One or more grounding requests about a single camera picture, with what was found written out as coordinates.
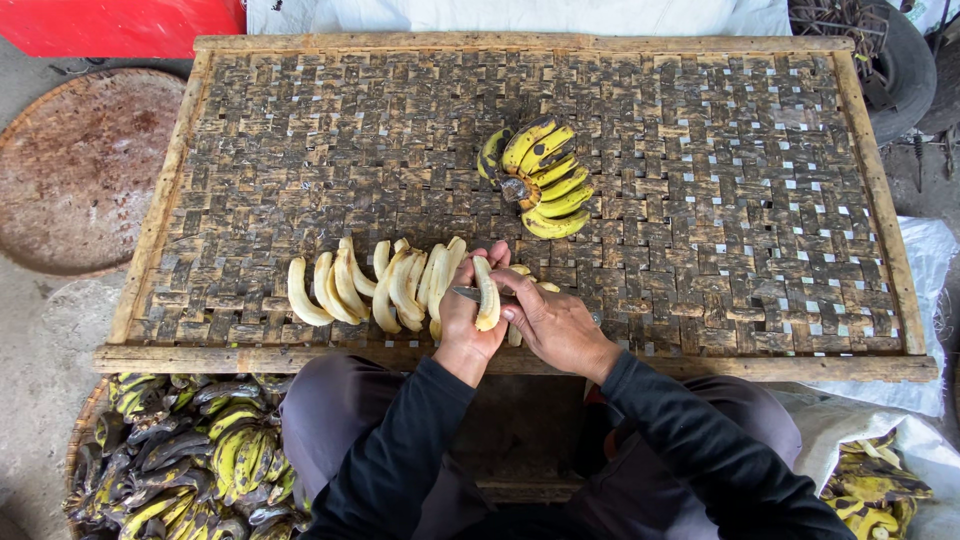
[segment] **red object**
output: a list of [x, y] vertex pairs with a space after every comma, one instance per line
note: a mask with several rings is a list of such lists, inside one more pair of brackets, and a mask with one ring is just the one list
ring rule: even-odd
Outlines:
[[0, 0], [0, 35], [32, 57], [193, 58], [193, 39], [245, 34], [240, 0]]

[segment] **black sleeve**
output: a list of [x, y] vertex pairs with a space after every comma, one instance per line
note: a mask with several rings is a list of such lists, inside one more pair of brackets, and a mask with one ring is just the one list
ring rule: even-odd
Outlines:
[[601, 388], [707, 507], [725, 540], [855, 540], [809, 477], [675, 380], [624, 352]]
[[476, 390], [424, 357], [313, 502], [300, 538], [409, 538]]

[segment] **person's left hand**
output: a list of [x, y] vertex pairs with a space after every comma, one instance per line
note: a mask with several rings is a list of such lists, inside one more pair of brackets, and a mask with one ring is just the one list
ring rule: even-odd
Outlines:
[[489, 252], [480, 248], [467, 254], [467, 258], [453, 275], [451, 288], [446, 290], [440, 301], [444, 336], [433, 359], [458, 379], [476, 388], [487, 369], [487, 363], [503, 343], [507, 320], [500, 317], [500, 322], [492, 330], [477, 330], [476, 319], [480, 305], [453, 292], [454, 285], [475, 286], [473, 257], [487, 258], [493, 270], [510, 266], [510, 249], [503, 240], [493, 244]]

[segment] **rusty round tray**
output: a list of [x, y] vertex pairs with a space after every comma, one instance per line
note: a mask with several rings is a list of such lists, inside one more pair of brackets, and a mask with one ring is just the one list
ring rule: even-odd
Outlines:
[[44, 274], [93, 276], [132, 257], [184, 83], [151, 69], [90, 73], [0, 133], [0, 250]]

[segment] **gray pants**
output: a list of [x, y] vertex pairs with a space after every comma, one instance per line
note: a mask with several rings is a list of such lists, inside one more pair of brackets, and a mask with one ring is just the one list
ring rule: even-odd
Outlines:
[[[406, 378], [357, 356], [315, 358], [297, 374], [280, 405], [283, 450], [313, 500], [336, 475], [353, 441], [380, 422]], [[765, 390], [735, 377], [684, 383], [790, 467], [801, 449], [790, 415]], [[448, 455], [423, 501], [417, 539], [446, 539], [495, 507]], [[590, 478], [566, 511], [613, 538], [716, 540], [704, 506], [663, 467], [634, 434], [602, 472]]]

